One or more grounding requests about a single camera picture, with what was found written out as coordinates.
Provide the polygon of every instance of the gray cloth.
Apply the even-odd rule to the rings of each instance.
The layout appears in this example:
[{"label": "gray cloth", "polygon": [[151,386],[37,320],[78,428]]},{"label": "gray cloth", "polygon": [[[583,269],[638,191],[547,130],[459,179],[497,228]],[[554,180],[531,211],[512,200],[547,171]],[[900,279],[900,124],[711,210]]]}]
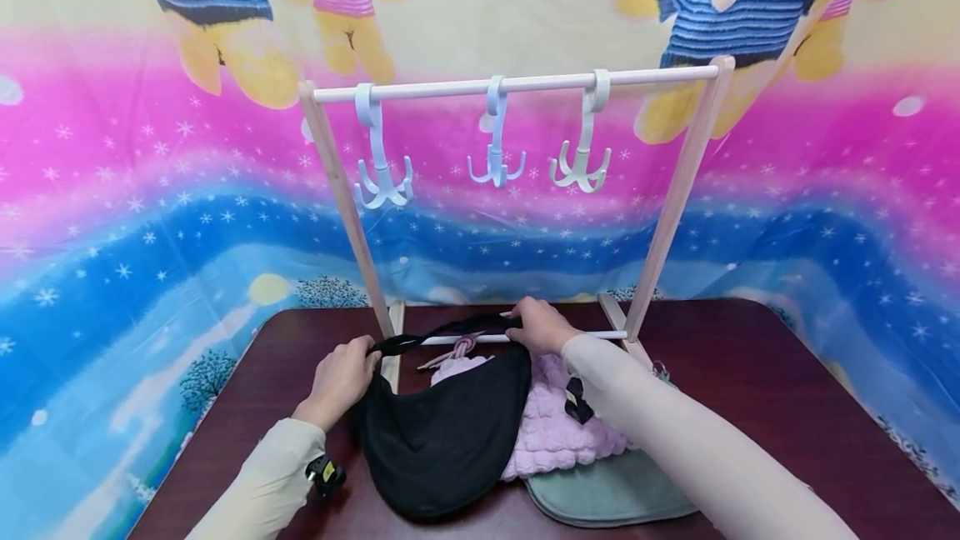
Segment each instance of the gray cloth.
[{"label": "gray cloth", "polygon": [[575,528],[616,528],[697,511],[643,451],[545,472],[524,482],[538,509]]}]

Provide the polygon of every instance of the hand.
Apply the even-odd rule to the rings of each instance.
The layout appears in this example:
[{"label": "hand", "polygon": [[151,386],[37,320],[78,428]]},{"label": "hand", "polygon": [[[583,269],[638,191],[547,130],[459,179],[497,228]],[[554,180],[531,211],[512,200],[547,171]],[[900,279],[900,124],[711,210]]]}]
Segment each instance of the hand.
[{"label": "hand", "polygon": [[507,338],[520,343],[536,354],[560,354],[570,338],[580,336],[563,315],[545,300],[525,297],[513,307],[512,315],[523,320],[523,327],[507,330]]},{"label": "hand", "polygon": [[373,338],[358,337],[340,344],[317,365],[310,396],[299,403],[292,418],[330,431],[343,414],[367,391],[380,352],[367,355]]}]

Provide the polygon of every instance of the pink knitted fabric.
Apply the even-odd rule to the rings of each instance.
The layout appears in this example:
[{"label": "pink knitted fabric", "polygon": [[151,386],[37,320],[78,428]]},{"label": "pink knitted fabric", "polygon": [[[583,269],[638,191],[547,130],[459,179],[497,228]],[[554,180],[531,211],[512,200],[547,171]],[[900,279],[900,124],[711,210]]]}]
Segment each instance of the pink knitted fabric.
[{"label": "pink knitted fabric", "polygon": [[[449,358],[433,374],[431,384],[443,378],[463,373],[486,362],[485,357]],[[633,446],[623,434],[613,430],[594,416],[580,425],[567,415],[563,405],[567,401],[567,383],[570,374],[563,359],[544,355],[532,360],[532,383],[523,421],[517,435],[517,446],[501,479],[529,478],[555,469],[573,469],[576,465],[593,463],[612,454],[623,453]]]}]

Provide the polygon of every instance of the tree illustration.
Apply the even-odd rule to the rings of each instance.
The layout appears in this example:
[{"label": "tree illustration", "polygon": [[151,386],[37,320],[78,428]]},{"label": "tree illustration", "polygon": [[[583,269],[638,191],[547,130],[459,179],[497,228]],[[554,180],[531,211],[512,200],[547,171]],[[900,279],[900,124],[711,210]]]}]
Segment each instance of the tree illustration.
[{"label": "tree illustration", "polygon": [[323,275],[297,282],[297,298],[309,308],[346,308],[370,305],[367,294],[348,280]]},{"label": "tree illustration", "polygon": [[930,457],[927,454],[927,449],[923,447],[922,444],[915,442],[914,440],[905,437],[902,433],[898,432],[895,427],[890,423],[889,419],[886,419],[883,415],[880,415],[877,418],[877,425],[880,426],[880,430],[883,430],[891,440],[894,441],[894,444],[897,445],[899,450],[902,450],[906,453],[911,460],[911,462],[917,466],[917,469],[920,469],[923,472],[924,476],[927,476],[930,482],[933,482],[937,486],[937,489],[943,493],[943,496],[949,498],[950,501],[957,503],[960,501],[960,493],[958,490],[950,483],[943,481],[941,478],[940,468],[935,464],[930,463]]},{"label": "tree illustration", "polygon": [[[607,290],[607,294],[610,294],[613,297],[613,300],[619,303],[625,303],[633,300],[633,293],[637,291],[636,283],[631,283],[629,287],[618,287],[610,288]],[[659,288],[654,288],[654,297],[652,300],[663,300],[664,296],[662,292],[659,292]]]},{"label": "tree illustration", "polygon": [[157,494],[157,490],[141,482],[137,476],[127,474],[127,483],[130,484],[133,494],[137,496],[137,500],[141,503],[150,503],[153,500],[153,496]]},{"label": "tree illustration", "polygon": [[220,396],[223,387],[233,369],[238,364],[236,358],[230,357],[225,351],[207,350],[197,361],[190,363],[179,387],[183,408],[190,413],[204,413],[213,405],[214,399]]},{"label": "tree illustration", "polygon": [[793,317],[790,317],[790,313],[786,312],[783,310],[783,308],[778,307],[777,305],[771,305],[768,303],[766,307],[769,308],[770,311],[774,312],[779,320],[783,321],[783,325],[790,328],[791,332],[797,332],[797,322],[793,320]]}]

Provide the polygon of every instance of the black handbag strap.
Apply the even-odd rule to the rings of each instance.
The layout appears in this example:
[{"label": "black handbag strap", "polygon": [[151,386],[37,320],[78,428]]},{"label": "black handbag strap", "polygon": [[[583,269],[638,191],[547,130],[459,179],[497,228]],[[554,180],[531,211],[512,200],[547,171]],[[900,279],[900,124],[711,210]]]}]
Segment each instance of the black handbag strap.
[{"label": "black handbag strap", "polygon": [[523,327],[519,317],[504,317],[497,313],[481,313],[443,324],[423,336],[415,336],[412,333],[400,333],[398,336],[390,337],[383,342],[374,344],[367,355],[375,351],[380,351],[384,357],[394,357],[403,355],[406,351],[416,348],[423,344],[424,340],[435,336],[467,336],[469,333],[504,333],[511,328]]}]

